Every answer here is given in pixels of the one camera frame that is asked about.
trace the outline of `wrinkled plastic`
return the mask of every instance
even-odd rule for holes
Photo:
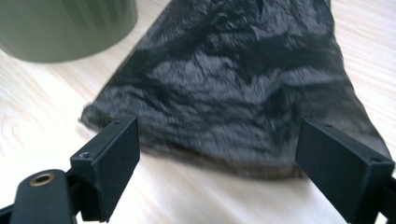
[[[81,120],[137,115],[147,152],[245,176],[301,176],[303,119],[390,157],[333,26],[328,1],[174,0]]]

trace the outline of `wood grain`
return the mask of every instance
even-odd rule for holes
[[[0,207],[35,172],[69,168],[94,133],[78,123],[169,0],[137,0],[134,30],[112,48],[66,63],[0,51]],[[396,2],[332,1],[345,68],[396,158]],[[307,180],[258,181],[142,155],[110,223],[345,223]]]

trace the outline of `green plastic container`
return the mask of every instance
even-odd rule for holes
[[[30,62],[73,60],[119,42],[136,21],[135,0],[2,0],[0,49]]]

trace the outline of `black plastic bracket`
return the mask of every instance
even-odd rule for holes
[[[0,224],[109,221],[140,159],[137,119],[105,127],[70,158],[71,169],[24,179],[15,203],[0,210]]]
[[[300,131],[295,158],[347,222],[374,223],[385,208],[395,216],[396,207],[382,203],[383,189],[396,192],[391,178],[394,161],[330,125],[308,120]]]

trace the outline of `metal screw hole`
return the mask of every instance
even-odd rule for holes
[[[91,154],[89,152],[83,152],[83,153],[79,154],[79,156],[81,158],[85,158],[85,159],[88,159],[90,157],[90,155]]]
[[[53,179],[55,178],[55,175],[52,173],[45,173],[42,175],[37,175],[35,177],[33,177],[29,184],[32,187],[40,187],[43,185],[48,184],[49,182],[51,182]]]

